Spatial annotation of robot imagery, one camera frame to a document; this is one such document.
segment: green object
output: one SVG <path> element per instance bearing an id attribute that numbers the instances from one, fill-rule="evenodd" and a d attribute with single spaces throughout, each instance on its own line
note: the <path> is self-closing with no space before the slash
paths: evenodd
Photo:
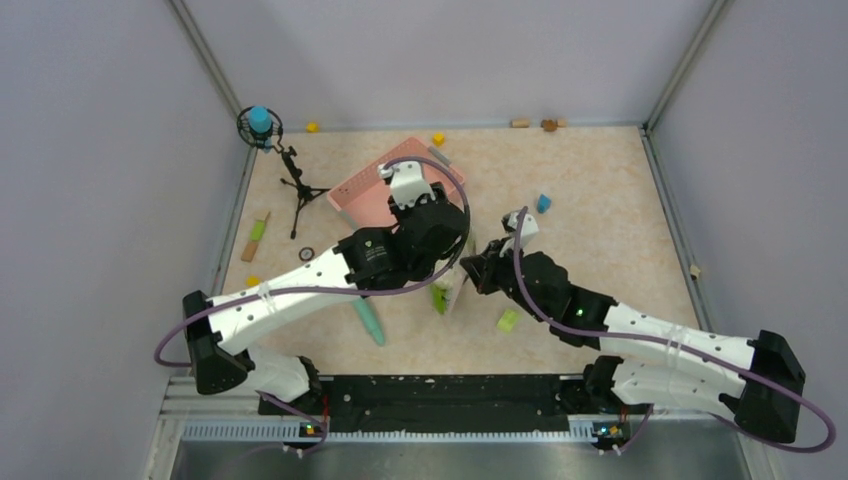
<path id="1" fill-rule="evenodd" d="M 515 324 L 518 323 L 519 318 L 521 318 L 521 314 L 511 308 L 507 308 L 504 314 L 501 315 L 501 319 L 498 320 L 498 330 L 504 333 L 511 332 Z"/>
<path id="2" fill-rule="evenodd" d="M 253 230 L 250 231 L 250 240 L 254 242 L 258 242 L 262 240 L 262 235 L 265 233 L 265 222 L 262 220 L 257 220 L 256 223 L 253 224 Z"/>
<path id="3" fill-rule="evenodd" d="M 368 333 L 371 334 L 377 345 L 381 347 L 385 345 L 386 338 L 383 336 L 383 329 L 380 327 L 380 321 L 377 320 L 377 315 L 374 313 L 371 305 L 368 305 L 368 302 L 364 298 L 359 297 L 353 301 L 353 308 L 356 309 L 356 313 L 359 314 L 362 324 L 365 325 L 365 329 L 368 330 Z"/>
<path id="4" fill-rule="evenodd" d="M 448 301 L 446 298 L 447 290 L 441 287 L 437 287 L 435 284 L 430 284 L 430 294 L 433 296 L 433 307 L 439 312 L 440 315 L 444 315 L 445 312 L 448 311 Z"/>

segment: small round object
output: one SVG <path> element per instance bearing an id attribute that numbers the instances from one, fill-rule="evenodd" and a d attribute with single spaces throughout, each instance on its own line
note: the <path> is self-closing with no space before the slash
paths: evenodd
<path id="1" fill-rule="evenodd" d="M 313 250 L 311 247 L 303 247 L 297 254 L 297 257 L 300 259 L 301 262 L 308 262 L 312 260 L 312 257 L 314 256 L 315 250 Z"/>

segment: metal base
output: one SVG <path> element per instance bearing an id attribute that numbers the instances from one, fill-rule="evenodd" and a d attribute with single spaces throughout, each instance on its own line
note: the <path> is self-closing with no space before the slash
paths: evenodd
<path id="1" fill-rule="evenodd" d="M 297 237 L 297 220 L 300 218 L 300 211 L 303 210 L 303 207 L 309 205 L 312 200 L 320 197 L 321 195 L 330 191 L 329 188 L 313 188 L 309 185 L 304 185 L 302 183 L 295 184 L 292 183 L 285 178 L 281 178 L 280 182 L 283 185 L 288 185 L 290 187 L 294 187 L 297 189 L 297 208 L 294 211 L 294 224 L 292 225 L 292 233 L 291 239 L 294 240 Z"/>
<path id="2" fill-rule="evenodd" d="M 575 443 L 334 442 L 302 460 L 281 448 L 237 460 L 264 442 L 184 441 L 171 478 L 748 479 L 734 438 L 713 421 L 660 419 L 621 457 Z"/>

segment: green block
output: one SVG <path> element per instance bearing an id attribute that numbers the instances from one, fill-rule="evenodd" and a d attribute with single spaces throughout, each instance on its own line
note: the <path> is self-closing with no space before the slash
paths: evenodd
<path id="1" fill-rule="evenodd" d="M 265 222 L 257 220 L 253 224 L 253 230 L 250 231 L 250 239 L 254 242 L 262 240 L 262 235 L 265 233 Z"/>
<path id="2" fill-rule="evenodd" d="M 511 308 L 507 308 L 503 315 L 501 315 L 501 319 L 498 320 L 498 330 L 509 333 L 512 331 L 512 328 L 518 323 L 518 319 L 521 318 L 521 314 L 516 312 Z"/>
<path id="3" fill-rule="evenodd" d="M 441 315 L 444 315 L 448 309 L 448 303 L 445 301 L 445 290 L 439 288 L 432 283 L 430 284 L 430 294 L 433 297 L 433 307 Z"/>

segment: cable tie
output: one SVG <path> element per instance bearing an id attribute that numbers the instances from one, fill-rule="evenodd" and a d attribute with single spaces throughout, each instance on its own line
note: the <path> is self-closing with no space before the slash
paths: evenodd
<path id="1" fill-rule="evenodd" d="M 265 303 L 265 308 L 269 314 L 277 313 L 277 304 L 274 302 L 274 297 L 271 296 L 271 286 L 268 282 L 262 282 L 256 287 L 256 294 L 259 299 Z"/>
<path id="2" fill-rule="evenodd" d="M 680 352 L 683 350 L 683 340 L 686 338 L 686 327 L 682 325 L 674 325 L 666 332 L 667 340 L 665 342 L 665 364 L 669 368 L 677 368 L 680 364 Z"/>

